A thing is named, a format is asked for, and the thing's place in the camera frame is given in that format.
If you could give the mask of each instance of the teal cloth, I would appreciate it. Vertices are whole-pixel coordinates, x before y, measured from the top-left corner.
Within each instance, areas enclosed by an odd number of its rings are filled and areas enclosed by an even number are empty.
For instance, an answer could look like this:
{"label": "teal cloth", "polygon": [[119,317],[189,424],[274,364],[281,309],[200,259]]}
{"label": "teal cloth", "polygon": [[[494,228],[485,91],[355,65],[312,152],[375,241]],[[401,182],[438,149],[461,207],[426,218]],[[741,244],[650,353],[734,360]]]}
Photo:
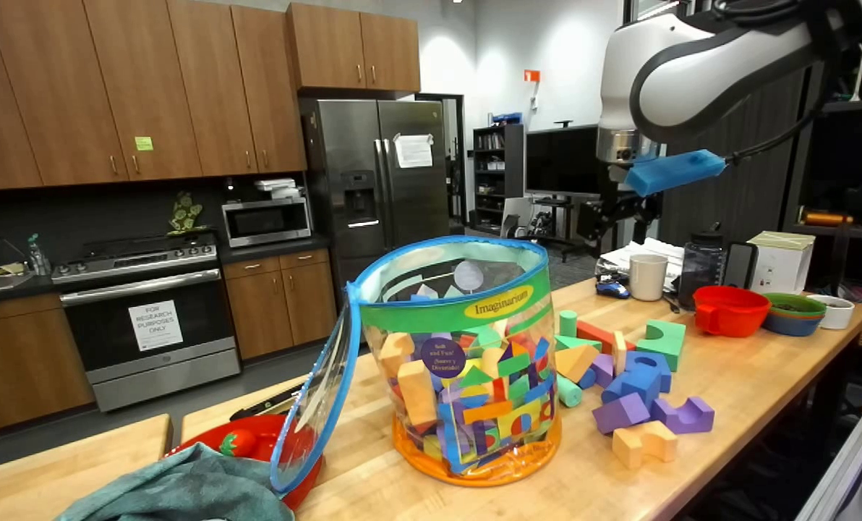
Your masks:
{"label": "teal cloth", "polygon": [[60,521],[292,521],[270,490],[265,463],[225,458],[203,443],[183,450],[75,502]]}

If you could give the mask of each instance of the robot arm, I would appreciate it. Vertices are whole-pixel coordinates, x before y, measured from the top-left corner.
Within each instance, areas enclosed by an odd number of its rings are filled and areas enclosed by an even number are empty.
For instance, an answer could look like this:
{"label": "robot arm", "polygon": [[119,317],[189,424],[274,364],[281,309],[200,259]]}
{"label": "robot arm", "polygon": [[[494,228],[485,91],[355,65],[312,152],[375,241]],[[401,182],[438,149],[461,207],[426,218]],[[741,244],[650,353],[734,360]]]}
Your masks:
{"label": "robot arm", "polygon": [[611,166],[611,181],[620,182],[637,156],[655,155],[655,142],[694,136],[757,84],[819,62],[824,45],[817,42],[812,19],[803,21],[812,10],[824,10],[819,14],[837,47],[858,45],[862,34],[845,27],[845,10],[828,11],[824,4],[831,0],[772,0],[786,14],[764,27],[747,19],[704,29],[663,14],[620,29],[605,49],[597,152]]}

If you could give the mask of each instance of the wooden countertop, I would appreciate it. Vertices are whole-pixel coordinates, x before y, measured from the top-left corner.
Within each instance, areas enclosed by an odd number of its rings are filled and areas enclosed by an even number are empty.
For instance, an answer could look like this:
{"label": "wooden countertop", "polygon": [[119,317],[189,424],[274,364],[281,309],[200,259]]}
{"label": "wooden countertop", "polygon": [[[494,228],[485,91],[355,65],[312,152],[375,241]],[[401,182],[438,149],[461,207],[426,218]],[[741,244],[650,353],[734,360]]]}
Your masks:
{"label": "wooden countertop", "polygon": [[[302,506],[302,519],[672,519],[681,513],[789,401],[795,401],[858,334],[862,307],[847,331],[808,338],[757,334],[749,338],[701,337],[691,317],[666,305],[598,298],[594,283],[552,292],[555,314],[575,309],[608,331],[642,338],[644,322],[689,324],[681,370],[669,401],[704,396],[718,419],[709,435],[682,435],[673,463],[626,470],[611,437],[594,424],[598,392],[561,412],[561,450],[536,476],[465,490],[410,470],[390,445],[390,401],[372,357],[355,363],[354,392],[326,445],[326,470]],[[229,419],[239,405],[273,396],[292,383],[189,415],[183,437]]]}
{"label": "wooden countertop", "polygon": [[164,456],[167,415],[0,466],[0,519],[57,519],[73,502]]}

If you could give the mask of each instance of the lower cabinet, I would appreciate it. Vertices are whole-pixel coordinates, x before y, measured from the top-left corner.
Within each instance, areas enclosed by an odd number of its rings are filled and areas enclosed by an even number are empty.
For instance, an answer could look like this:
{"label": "lower cabinet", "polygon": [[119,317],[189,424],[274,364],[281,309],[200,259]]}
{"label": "lower cabinet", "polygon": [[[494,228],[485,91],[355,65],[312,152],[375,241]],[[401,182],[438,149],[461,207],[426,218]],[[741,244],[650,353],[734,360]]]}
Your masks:
{"label": "lower cabinet", "polygon": [[323,338],[335,292],[323,250],[225,263],[239,360]]}
{"label": "lower cabinet", "polygon": [[0,430],[93,402],[57,296],[0,301]]}

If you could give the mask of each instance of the black backsplash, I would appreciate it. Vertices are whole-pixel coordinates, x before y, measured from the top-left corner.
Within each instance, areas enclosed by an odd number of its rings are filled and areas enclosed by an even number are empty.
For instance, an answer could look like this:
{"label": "black backsplash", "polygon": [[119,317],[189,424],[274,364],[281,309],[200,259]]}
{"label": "black backsplash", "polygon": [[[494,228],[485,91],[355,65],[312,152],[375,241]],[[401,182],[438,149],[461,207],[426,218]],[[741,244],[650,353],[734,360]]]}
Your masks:
{"label": "black backsplash", "polygon": [[255,176],[0,191],[0,263],[21,262],[12,246],[25,253],[30,236],[40,237],[53,263],[75,259],[89,241],[167,236],[179,191],[203,202],[200,224],[221,231],[224,201],[251,185]]}

